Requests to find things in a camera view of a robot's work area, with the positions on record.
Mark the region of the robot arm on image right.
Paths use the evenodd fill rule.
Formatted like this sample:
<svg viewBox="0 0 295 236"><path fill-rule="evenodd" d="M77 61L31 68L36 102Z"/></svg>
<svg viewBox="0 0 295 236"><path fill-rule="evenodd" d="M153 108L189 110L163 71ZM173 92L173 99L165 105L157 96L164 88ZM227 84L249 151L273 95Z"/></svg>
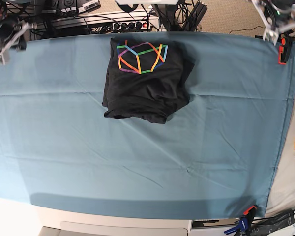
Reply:
<svg viewBox="0 0 295 236"><path fill-rule="evenodd" d="M295 0L251 0L265 29L282 34L295 28Z"/></svg>

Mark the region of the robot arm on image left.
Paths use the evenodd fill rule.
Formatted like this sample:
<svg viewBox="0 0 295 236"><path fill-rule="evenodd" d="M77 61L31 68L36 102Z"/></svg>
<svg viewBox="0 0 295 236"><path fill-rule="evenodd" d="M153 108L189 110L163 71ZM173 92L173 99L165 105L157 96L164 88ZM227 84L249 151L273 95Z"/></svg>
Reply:
<svg viewBox="0 0 295 236"><path fill-rule="evenodd" d="M24 33L34 28L34 8L32 0L0 0L0 53L26 49Z"/></svg>

